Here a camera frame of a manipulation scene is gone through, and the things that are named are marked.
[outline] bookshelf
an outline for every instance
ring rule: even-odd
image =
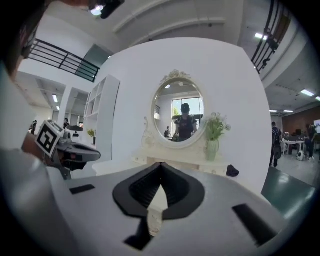
[[[94,86],[85,105],[83,142],[91,145],[93,138],[88,135],[87,131],[95,130],[95,146],[101,153],[101,161],[107,161],[111,158],[113,120],[119,86],[118,79],[107,75]]]

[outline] flower vase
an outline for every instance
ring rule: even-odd
[[[209,140],[206,146],[206,159],[213,162],[219,151],[219,140]]]

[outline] black railing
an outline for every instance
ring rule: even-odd
[[[67,71],[78,77],[94,82],[99,67],[64,49],[36,39],[33,42],[29,59]]]
[[[269,15],[260,42],[251,59],[260,74],[281,44],[291,21],[291,13],[278,0],[271,0]]]

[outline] mirror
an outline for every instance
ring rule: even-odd
[[[155,99],[154,122],[166,140],[183,142],[199,130],[204,101],[192,82],[179,78],[166,83]]]

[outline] potted plant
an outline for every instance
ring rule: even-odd
[[[86,131],[90,137],[93,138],[93,145],[96,145],[96,131],[95,130],[87,130]]]
[[[212,113],[206,120],[206,159],[214,161],[219,151],[219,138],[224,131],[230,131],[231,126],[226,124],[226,117],[221,117],[220,113]]]

